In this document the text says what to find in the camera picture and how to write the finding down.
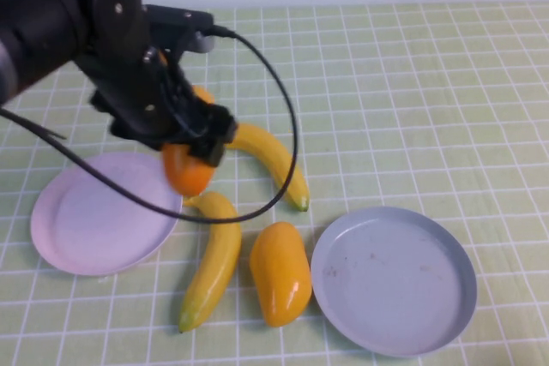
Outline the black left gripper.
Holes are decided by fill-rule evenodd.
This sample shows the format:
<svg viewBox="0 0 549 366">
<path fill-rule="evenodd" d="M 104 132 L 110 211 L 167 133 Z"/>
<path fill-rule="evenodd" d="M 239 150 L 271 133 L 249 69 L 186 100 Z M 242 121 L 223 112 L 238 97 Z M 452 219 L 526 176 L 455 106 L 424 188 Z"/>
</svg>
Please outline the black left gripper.
<svg viewBox="0 0 549 366">
<path fill-rule="evenodd" d="M 236 120 L 227 108 L 201 99 L 171 56 L 150 47 L 129 60 L 91 57 L 90 78 L 130 137 L 190 143 L 191 157 L 220 165 Z"/>
</svg>

